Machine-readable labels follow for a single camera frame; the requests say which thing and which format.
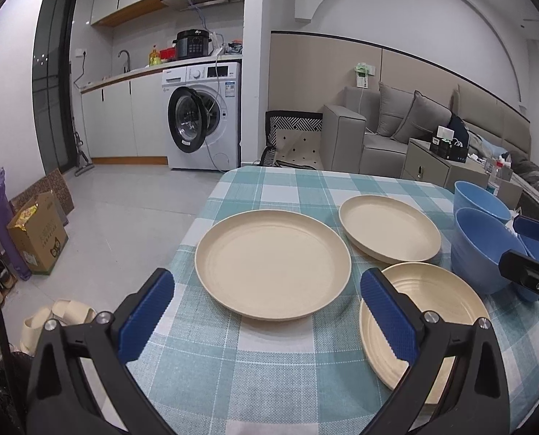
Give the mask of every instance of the faucet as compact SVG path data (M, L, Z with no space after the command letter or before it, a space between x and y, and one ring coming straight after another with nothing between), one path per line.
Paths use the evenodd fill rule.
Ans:
M130 53L127 50L122 49L122 51L119 52L119 58L123 52L127 55L126 65L124 66L124 73L126 74L126 72L130 72Z

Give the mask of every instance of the blue gripper pad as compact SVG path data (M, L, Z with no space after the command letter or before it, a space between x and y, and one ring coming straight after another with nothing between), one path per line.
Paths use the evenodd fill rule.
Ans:
M135 361L141 356L174 293L173 275L168 270L160 270L154 284L145 292L120 329L118 358L121 363Z
M380 283L373 270L360 280L360 292L396 358L413 365L418 357L416 332L396 301Z
M517 216L513 220L515 232L539 242L539 221L525 216Z

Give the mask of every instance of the blue checkered tablecloth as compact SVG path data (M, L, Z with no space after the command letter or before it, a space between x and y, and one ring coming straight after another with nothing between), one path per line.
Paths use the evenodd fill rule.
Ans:
M441 232L433 263L450 269L453 195L413 181L364 175L243 167L225 174L182 241L169 269L175 296L138 361L128 367L179 435L357 435L390 390L364 359L359 281L384 264L353 248L338 207L359 194L390 196L424 212ZM352 277L332 304L291 322L259 322L214 301L195 272L196 246L213 224L253 209L285 209L337 231ZM271 266L268 257L267 266ZM515 427L538 398L539 304L509 288L485 299L505 362Z

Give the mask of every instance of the gray tile floor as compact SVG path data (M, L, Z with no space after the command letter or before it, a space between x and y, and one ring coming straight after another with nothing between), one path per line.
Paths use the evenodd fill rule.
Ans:
M99 165L77 178L67 174L75 206L68 242L50 276L20 281L6 298L9 341L19 345L24 319L56 299L116 309L155 268L170 263L219 178L166 166ZM102 407L105 395L93 367L84 367Z

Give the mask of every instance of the drawer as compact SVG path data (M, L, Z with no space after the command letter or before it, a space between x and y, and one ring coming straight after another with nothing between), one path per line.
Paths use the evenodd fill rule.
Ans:
M412 142L406 152L405 171L416 181L437 186L444 186L448 176L448 166Z

